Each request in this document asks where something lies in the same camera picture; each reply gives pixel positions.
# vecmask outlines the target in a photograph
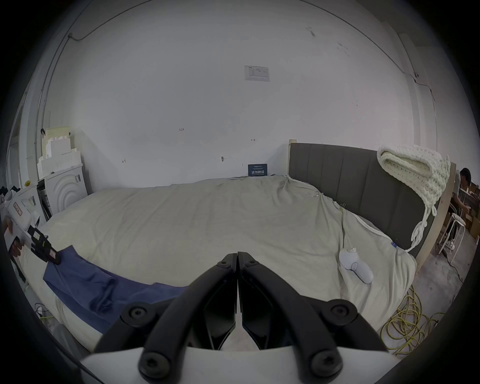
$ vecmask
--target person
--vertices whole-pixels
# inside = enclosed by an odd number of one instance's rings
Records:
[[[2,234],[5,233],[5,231],[9,231],[10,233],[13,233],[13,223],[12,219],[10,219],[8,216],[5,216],[4,219],[2,220],[1,224],[1,230]],[[21,250],[22,250],[23,244],[21,242],[18,242],[15,240],[12,244],[12,247],[10,249],[10,255],[18,257],[20,256]]]
[[[452,192],[452,202],[453,205],[456,208],[456,212],[452,207],[448,208],[448,212],[450,213],[456,213],[459,216],[462,216],[462,212],[465,214],[468,214],[470,212],[470,207],[466,204],[464,204],[459,198],[460,194],[460,188],[463,189],[464,191],[467,190],[467,188],[470,186],[472,183],[472,176],[470,174],[470,170],[468,168],[463,168],[461,171],[458,169],[455,172],[455,183],[453,186],[453,192]],[[449,248],[450,250],[453,251],[454,249],[454,244],[452,239],[455,237],[456,234],[456,226],[453,227],[453,230],[450,234],[450,238],[448,241],[445,243],[445,247]]]
[[[2,235],[5,233],[5,231],[9,231],[10,233],[13,233],[12,219],[9,218],[8,216],[5,216],[1,222]],[[20,256],[23,246],[24,246],[23,241],[19,242],[17,240],[14,240],[12,246],[10,247],[9,255],[10,255],[11,261],[13,262],[13,264],[15,264],[15,267],[17,268],[18,276],[25,283],[26,282],[25,276],[23,275],[22,270],[20,269],[20,267],[18,266],[15,260],[16,257]]]

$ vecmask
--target chunky knit throw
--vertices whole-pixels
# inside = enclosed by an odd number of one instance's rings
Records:
[[[420,243],[430,212],[437,216],[435,203],[450,177],[450,160],[448,156],[443,160],[438,152],[419,145],[381,146],[377,159],[387,173],[413,189],[425,204],[423,219],[412,232],[409,252]]]

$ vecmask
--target blue cloth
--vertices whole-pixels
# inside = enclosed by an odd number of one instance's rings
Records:
[[[44,281],[74,314],[101,333],[120,318],[126,304],[153,304],[176,297],[186,288],[125,279],[89,263],[73,246],[58,253],[61,263],[47,263]]]

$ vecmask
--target stool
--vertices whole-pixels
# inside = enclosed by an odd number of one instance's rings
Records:
[[[444,247],[445,247],[446,242],[448,241],[448,238],[450,237],[450,234],[452,233],[453,227],[456,226],[456,225],[458,226],[458,231],[455,234],[455,238],[452,239],[452,243],[453,243],[454,248],[455,248],[455,253],[453,255],[453,259],[452,259],[451,262],[453,262],[453,260],[455,259],[456,253],[458,252],[458,248],[460,248],[460,245],[462,244],[463,235],[465,235],[465,230],[466,230],[465,221],[463,221],[463,219],[459,215],[457,215],[455,213],[452,213],[452,215],[450,216],[450,220],[448,220],[447,228],[445,229],[444,234],[442,235],[442,237],[440,238],[440,241],[438,242],[438,245],[442,244],[442,240],[443,240],[444,236],[446,235],[445,241],[444,241],[442,247],[440,248],[440,252],[438,252],[438,254],[441,254]],[[458,243],[458,246],[457,246],[457,245],[455,245],[455,242],[456,242],[456,239],[458,238],[458,235],[459,235],[462,228],[463,228],[462,237],[460,239],[460,243]]]

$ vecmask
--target stacked foam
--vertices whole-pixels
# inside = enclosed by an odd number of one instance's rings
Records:
[[[80,151],[72,149],[69,136],[52,137],[46,145],[47,154],[38,159],[38,177],[81,165]]]

